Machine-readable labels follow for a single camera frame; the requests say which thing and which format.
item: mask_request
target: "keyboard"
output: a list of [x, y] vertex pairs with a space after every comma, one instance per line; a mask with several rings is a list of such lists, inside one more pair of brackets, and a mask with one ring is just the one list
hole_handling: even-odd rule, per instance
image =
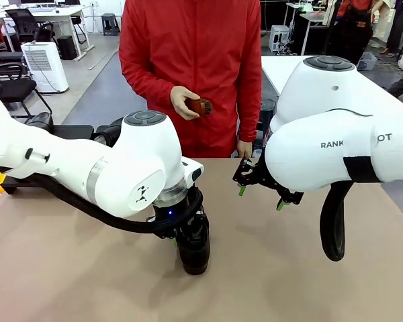
[[51, 12], [53, 8], [29, 8], [30, 12]]

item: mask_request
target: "brush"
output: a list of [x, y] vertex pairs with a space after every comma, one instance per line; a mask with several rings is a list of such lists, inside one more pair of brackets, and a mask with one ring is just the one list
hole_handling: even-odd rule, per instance
[[185, 105], [200, 116], [209, 115], [212, 112], [212, 103], [207, 99], [186, 99]]

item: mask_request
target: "jacket sleeve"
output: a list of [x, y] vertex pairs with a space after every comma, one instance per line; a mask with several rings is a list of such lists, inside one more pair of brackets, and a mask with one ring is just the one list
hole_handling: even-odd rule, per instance
[[143, 3], [143, 0], [127, 0], [124, 7], [120, 39], [122, 74], [137, 95], [156, 105], [169, 105], [174, 85], [151, 73]]
[[261, 9], [259, 0], [251, 2], [237, 79], [239, 139], [244, 142], [252, 142], [257, 137], [256, 128], [261, 109]]

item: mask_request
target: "clear plastic bin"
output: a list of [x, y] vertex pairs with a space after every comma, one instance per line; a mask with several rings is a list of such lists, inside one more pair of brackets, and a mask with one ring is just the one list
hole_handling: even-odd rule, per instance
[[375, 67], [377, 58], [371, 52], [364, 52], [357, 65], [357, 70], [372, 70]]

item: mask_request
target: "portable air conditioner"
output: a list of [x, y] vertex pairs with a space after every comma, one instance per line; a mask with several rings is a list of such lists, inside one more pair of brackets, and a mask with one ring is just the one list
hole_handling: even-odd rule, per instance
[[269, 48], [271, 52], [280, 51], [288, 43], [289, 28], [286, 25], [271, 26]]
[[21, 49], [39, 92], [61, 93], [69, 89], [54, 42], [27, 43]]

